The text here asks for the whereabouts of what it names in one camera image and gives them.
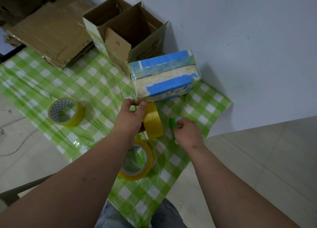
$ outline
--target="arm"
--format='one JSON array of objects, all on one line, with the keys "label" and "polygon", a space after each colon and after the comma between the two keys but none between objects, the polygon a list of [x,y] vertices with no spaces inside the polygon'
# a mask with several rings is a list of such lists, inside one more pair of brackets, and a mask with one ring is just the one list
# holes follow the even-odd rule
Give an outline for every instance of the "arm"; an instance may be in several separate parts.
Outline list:
[{"label": "arm", "polygon": [[216,227],[298,227],[208,150],[193,121],[177,124],[175,138],[194,165]]},{"label": "arm", "polygon": [[1,227],[93,227],[141,127],[146,102],[131,105],[124,100],[108,136],[6,209]]}]

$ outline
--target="open cardboard box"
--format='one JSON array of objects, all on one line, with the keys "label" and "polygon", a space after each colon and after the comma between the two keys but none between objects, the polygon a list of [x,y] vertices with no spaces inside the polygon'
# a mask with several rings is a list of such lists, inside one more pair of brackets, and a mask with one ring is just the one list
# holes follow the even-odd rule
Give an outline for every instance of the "open cardboard box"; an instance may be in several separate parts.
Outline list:
[{"label": "open cardboard box", "polygon": [[106,23],[131,6],[131,4],[124,0],[106,0],[83,15],[86,29],[93,43],[106,57],[109,57],[104,44]]},{"label": "open cardboard box", "polygon": [[49,64],[63,69],[89,47],[82,15],[93,4],[86,0],[47,3],[8,30],[8,33],[40,54]]},{"label": "open cardboard box", "polygon": [[131,77],[129,62],[159,55],[166,25],[167,22],[157,20],[141,3],[107,22],[105,45],[114,66]]}]

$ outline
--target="packing tape strip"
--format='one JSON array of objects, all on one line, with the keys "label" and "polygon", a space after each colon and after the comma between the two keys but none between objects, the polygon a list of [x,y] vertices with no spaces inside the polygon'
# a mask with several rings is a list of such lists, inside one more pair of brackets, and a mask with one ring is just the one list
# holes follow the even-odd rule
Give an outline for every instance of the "packing tape strip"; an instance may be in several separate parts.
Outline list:
[{"label": "packing tape strip", "polygon": [[134,142],[134,146],[141,147],[144,150],[146,154],[146,162],[144,167],[137,172],[131,172],[127,170],[125,167],[122,167],[118,175],[127,181],[136,181],[144,178],[151,170],[153,165],[153,153],[150,147],[147,145],[147,143],[140,139],[136,139]]},{"label": "packing tape strip", "polygon": [[156,109],[155,103],[150,102],[147,104],[143,123],[148,139],[154,139],[163,136],[164,132],[162,123],[159,118],[159,113]]},{"label": "packing tape strip", "polygon": [[[75,105],[75,114],[69,120],[65,122],[60,122],[60,113],[66,106],[73,104]],[[60,98],[54,101],[47,111],[49,119],[57,125],[62,125],[66,127],[73,127],[79,124],[85,114],[85,108],[81,105],[81,103],[73,100],[72,98]]]}]

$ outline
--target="hand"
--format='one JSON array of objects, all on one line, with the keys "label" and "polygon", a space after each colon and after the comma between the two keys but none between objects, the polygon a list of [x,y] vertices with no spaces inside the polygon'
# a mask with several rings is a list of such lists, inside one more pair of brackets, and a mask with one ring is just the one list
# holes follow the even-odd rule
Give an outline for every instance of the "hand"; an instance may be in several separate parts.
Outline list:
[{"label": "hand", "polygon": [[[137,111],[131,111],[131,105],[138,106]],[[145,101],[139,103],[131,98],[125,99],[121,105],[113,131],[119,132],[121,135],[127,135],[129,140],[131,139],[134,144],[134,137],[141,128],[146,106],[147,102]]]},{"label": "hand", "polygon": [[175,139],[188,154],[195,149],[205,147],[203,136],[194,121],[182,118],[177,124],[180,127],[174,127]]}]

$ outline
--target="blue tape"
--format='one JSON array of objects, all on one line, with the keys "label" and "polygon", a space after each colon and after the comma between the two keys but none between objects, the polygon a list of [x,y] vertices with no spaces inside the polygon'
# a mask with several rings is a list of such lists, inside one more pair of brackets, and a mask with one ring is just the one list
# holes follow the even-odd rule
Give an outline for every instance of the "blue tape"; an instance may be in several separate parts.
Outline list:
[{"label": "blue tape", "polygon": [[195,73],[191,75],[182,75],[160,83],[153,84],[152,86],[147,86],[146,90],[150,93],[149,96],[152,97],[181,87],[185,87],[193,83],[195,81],[194,78],[198,78]]},{"label": "blue tape", "polygon": [[138,78],[144,78],[153,74],[158,74],[172,69],[195,64],[196,61],[194,55],[192,55],[191,50],[185,50],[137,62],[132,62],[129,63],[129,66],[131,69],[132,78],[133,80],[136,80]]}]

